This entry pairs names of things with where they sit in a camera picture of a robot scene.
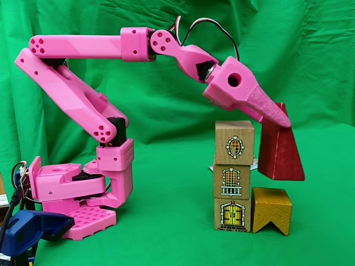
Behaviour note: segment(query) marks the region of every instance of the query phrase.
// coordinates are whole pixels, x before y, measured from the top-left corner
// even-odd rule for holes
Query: door illustration
[[[244,224],[245,206],[231,201],[221,205],[220,230],[246,231]]]
[[[242,196],[240,186],[240,171],[234,168],[223,170],[223,186],[221,195]]]

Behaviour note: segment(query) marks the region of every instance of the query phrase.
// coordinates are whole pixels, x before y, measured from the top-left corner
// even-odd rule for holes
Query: green backdrop
[[[293,203],[288,237],[213,229],[214,121],[248,119],[201,94],[173,58],[154,63],[70,60],[69,67],[106,94],[130,120],[134,190],[118,224],[80,242],[40,242],[36,265],[351,265],[355,231],[355,2],[353,0],[1,0],[0,172],[8,194],[12,166],[40,155],[44,164],[86,163],[97,143],[14,65],[36,34],[118,35],[121,27],[168,29],[182,15],[180,38],[200,17],[235,38],[241,61],[265,92],[284,102],[305,182],[271,181]],[[219,61],[231,42],[203,23],[186,44]],[[256,128],[258,154],[260,125]]]

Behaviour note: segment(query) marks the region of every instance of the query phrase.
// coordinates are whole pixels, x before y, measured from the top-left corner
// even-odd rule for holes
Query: stacked wooden blocks
[[[213,165],[216,230],[250,232],[254,137],[250,121],[216,122]]]

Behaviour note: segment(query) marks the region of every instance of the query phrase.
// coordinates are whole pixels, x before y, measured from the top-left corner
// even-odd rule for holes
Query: pink plastic part
[[[67,198],[58,201],[44,201],[42,207],[44,212],[67,214],[80,208],[80,203],[74,198]]]
[[[57,201],[105,192],[105,177],[83,181],[65,181],[65,175],[76,176],[80,168],[71,164],[48,165],[42,167],[34,179],[39,201]]]
[[[148,33],[149,28],[122,28],[121,29],[121,53],[125,62],[149,62]]]
[[[123,117],[128,127],[127,117],[108,102],[105,95],[97,93],[66,66],[54,70],[29,49],[20,52],[15,65],[98,142],[110,142],[116,135],[116,127],[107,120],[108,117]]]
[[[121,59],[120,36],[36,35],[29,48],[40,58]]]
[[[34,200],[38,200],[37,187],[34,180],[37,174],[40,172],[41,168],[42,168],[42,161],[40,159],[40,156],[37,156],[28,168],[29,183],[31,185],[31,193]]]
[[[209,85],[203,96],[226,110],[241,108],[247,115],[255,116],[250,109],[282,127],[290,127],[289,118],[260,88],[249,68],[233,57],[222,66],[215,66],[206,81]]]
[[[200,80],[197,74],[196,64],[207,61],[218,64],[215,58],[195,45],[179,46],[171,33],[166,30],[154,32],[150,38],[150,45],[156,53],[176,58],[182,72],[200,83],[204,81]]]
[[[127,139],[120,147],[98,146],[96,154],[101,171],[123,171],[134,159],[133,140]]]
[[[87,200],[89,206],[108,206],[118,208],[122,206],[133,190],[132,164],[124,171],[102,171],[102,175],[111,178],[111,192],[101,197]]]
[[[84,172],[88,173],[89,175],[98,175],[101,174],[101,171],[98,169],[98,160],[92,160],[91,162],[88,162],[84,166]]]
[[[116,224],[116,213],[99,207],[83,205],[80,209],[67,213],[67,216],[74,218],[75,225],[63,238],[69,238],[74,241],[82,240],[86,236],[92,236],[94,233]]]

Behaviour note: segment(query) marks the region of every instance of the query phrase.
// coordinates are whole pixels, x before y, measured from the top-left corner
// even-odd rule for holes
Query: pink robotic arm
[[[128,119],[105,95],[97,93],[63,64],[66,58],[122,59],[153,62],[157,55],[177,60],[190,78],[208,84],[203,96],[231,111],[235,108],[251,118],[262,118],[290,127],[288,117],[262,91],[251,71],[229,57],[221,66],[195,45],[179,45],[170,32],[149,28],[123,28],[120,36],[36,35],[15,64],[33,79],[70,118],[97,140],[95,160],[84,166],[42,166],[37,157],[29,167],[35,200],[43,210],[74,217],[75,226],[65,235],[82,239],[115,224],[115,212],[129,197],[134,158],[133,140],[127,139]],[[110,178],[111,192],[105,188]]]

